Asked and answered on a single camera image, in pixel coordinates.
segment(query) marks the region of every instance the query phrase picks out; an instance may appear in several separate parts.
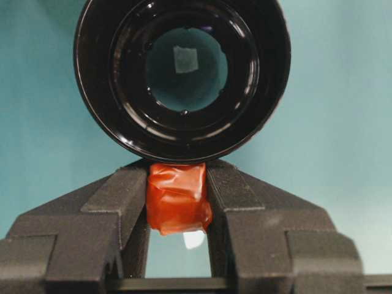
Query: black plastic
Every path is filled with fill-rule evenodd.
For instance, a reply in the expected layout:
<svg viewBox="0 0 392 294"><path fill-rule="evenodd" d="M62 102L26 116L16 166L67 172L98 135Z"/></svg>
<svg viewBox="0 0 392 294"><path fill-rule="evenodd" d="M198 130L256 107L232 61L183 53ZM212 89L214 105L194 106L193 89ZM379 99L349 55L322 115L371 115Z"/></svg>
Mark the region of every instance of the black plastic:
<svg viewBox="0 0 392 294"><path fill-rule="evenodd" d="M211 34L228 60L219 97L198 111L173 111L146 82L146 55L165 32ZM290 41L275 0L90 0L75 39L75 70L91 114L128 150L161 162L224 156L259 131L281 98Z"/></svg>

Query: lens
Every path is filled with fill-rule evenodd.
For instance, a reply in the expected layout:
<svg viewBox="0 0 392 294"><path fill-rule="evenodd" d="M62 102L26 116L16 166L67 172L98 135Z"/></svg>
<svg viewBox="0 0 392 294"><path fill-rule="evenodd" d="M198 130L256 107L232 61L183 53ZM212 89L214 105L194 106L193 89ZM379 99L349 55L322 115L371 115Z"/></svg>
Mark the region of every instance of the lens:
<svg viewBox="0 0 392 294"><path fill-rule="evenodd" d="M146 82L154 98L167 108L197 111L217 99L226 84L227 66L221 46L207 32L173 29L147 53Z"/></svg>
<svg viewBox="0 0 392 294"><path fill-rule="evenodd" d="M283 95L290 56L276 0L89 0L75 38L97 123L129 151L175 164L250 140Z"/></svg>

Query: teal background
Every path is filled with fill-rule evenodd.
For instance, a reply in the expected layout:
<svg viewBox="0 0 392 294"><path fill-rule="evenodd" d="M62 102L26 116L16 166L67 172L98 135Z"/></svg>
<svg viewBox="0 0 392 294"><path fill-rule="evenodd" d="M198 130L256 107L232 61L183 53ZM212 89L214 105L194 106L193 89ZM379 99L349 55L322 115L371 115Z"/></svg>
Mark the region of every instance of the teal background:
<svg viewBox="0 0 392 294"><path fill-rule="evenodd" d="M0 236L23 211L137 159L80 98L72 42L83 2L0 0ZM366 272L391 273L392 1L281 3L293 51L285 97L226 159L324 206L355 240ZM195 262L205 251L184 252L174 239L154 235L151 245L155 256L160 246L173 256L174 276L208 267ZM183 271L186 263L195 271Z"/></svg>

